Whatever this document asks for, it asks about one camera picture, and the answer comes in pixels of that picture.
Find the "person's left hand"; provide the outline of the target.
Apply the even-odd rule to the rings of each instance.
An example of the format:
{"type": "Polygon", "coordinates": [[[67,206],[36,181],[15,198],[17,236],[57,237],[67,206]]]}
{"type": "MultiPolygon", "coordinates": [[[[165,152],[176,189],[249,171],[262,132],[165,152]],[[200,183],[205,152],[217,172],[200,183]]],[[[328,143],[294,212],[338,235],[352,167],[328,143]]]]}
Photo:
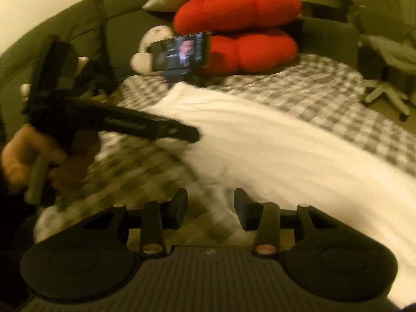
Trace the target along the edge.
{"type": "Polygon", "coordinates": [[[55,165],[48,174],[55,189],[79,189],[100,149],[96,132],[78,132],[75,153],[67,154],[52,137],[23,125],[1,150],[1,199],[10,199],[28,186],[35,159],[40,155],[55,165]]]}

